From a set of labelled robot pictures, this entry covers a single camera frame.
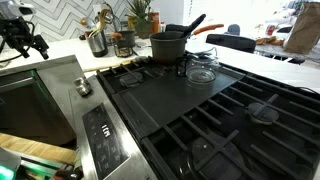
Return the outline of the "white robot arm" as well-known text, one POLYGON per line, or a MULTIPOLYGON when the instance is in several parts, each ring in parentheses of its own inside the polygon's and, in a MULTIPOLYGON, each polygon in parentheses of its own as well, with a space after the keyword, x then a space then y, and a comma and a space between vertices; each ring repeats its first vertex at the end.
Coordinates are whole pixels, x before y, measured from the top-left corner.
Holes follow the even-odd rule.
POLYGON ((28 58, 30 48, 37 50, 44 59, 48 59, 48 44, 40 34, 35 34, 35 24, 24 19, 26 15, 34 15, 33 5, 17 0, 0 0, 0 36, 1 50, 7 44, 15 49, 19 55, 5 59, 5 62, 19 57, 28 58))

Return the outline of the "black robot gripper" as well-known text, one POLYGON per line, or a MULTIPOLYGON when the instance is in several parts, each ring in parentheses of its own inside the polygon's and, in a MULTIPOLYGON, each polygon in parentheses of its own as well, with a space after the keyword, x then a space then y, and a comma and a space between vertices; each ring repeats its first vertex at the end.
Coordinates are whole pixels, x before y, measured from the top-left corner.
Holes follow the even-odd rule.
POLYGON ((12 60, 19 57, 28 58, 30 48, 37 50, 47 60, 49 55, 48 44, 40 34, 35 35, 35 25, 22 17, 13 20, 0 20, 0 36, 3 38, 1 47, 7 44, 11 49, 19 52, 19 55, 12 57, 12 60))

